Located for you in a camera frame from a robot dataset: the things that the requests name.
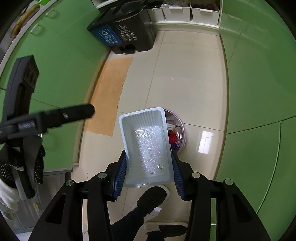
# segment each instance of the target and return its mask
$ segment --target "floor mat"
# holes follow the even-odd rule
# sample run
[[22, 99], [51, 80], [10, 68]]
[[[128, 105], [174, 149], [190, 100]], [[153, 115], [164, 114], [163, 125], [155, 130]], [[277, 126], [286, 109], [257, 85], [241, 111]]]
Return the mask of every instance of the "floor mat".
[[86, 131], [113, 135], [119, 99], [132, 59], [119, 58], [105, 63], [91, 98], [95, 114], [86, 121]]

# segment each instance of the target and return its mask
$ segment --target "red object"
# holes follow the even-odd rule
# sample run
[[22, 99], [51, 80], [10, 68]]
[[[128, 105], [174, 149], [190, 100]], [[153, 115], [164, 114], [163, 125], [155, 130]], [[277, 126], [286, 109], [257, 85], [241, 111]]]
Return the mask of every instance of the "red object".
[[169, 131], [168, 140], [170, 141], [170, 144], [173, 144], [177, 142], [179, 139], [173, 131]]

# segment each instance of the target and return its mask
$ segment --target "cabinet handle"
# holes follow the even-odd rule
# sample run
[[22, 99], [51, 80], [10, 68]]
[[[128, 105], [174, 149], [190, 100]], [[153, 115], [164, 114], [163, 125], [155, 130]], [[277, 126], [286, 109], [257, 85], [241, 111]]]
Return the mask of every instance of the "cabinet handle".
[[45, 14], [45, 16], [49, 18], [49, 16], [48, 16], [48, 15], [49, 15], [49, 13], [50, 13], [51, 11], [55, 11], [55, 10], [54, 10], [53, 8], [52, 8], [52, 9], [50, 9], [50, 10], [49, 10], [49, 11], [48, 11], [48, 12]]
[[38, 26], [39, 24], [36, 23], [35, 26], [30, 30], [30, 33], [33, 34], [34, 29]]
[[213, 12], [213, 10], [203, 9], [203, 8], [200, 8], [200, 11], [202, 11], [202, 12]]
[[182, 9], [182, 7], [168, 7], [169, 9]]
[[38, 203], [34, 203], [34, 207], [35, 207], [35, 209], [37, 210], [37, 211], [39, 211], [39, 206], [38, 206]]

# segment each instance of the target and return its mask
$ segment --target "transparent plastic tray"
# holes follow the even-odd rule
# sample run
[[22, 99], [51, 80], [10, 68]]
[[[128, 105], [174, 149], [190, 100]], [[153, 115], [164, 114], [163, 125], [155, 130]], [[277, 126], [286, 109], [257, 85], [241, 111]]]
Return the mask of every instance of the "transparent plastic tray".
[[161, 107], [119, 117], [127, 155], [124, 186], [148, 187], [174, 179], [165, 112]]

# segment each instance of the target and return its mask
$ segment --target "black trash can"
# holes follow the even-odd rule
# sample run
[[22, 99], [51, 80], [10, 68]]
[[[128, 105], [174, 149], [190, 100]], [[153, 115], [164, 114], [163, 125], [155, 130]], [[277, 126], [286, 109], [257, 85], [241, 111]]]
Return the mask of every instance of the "black trash can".
[[148, 51], [156, 37], [146, 0], [116, 1], [107, 5], [87, 30], [110, 46], [115, 54]]

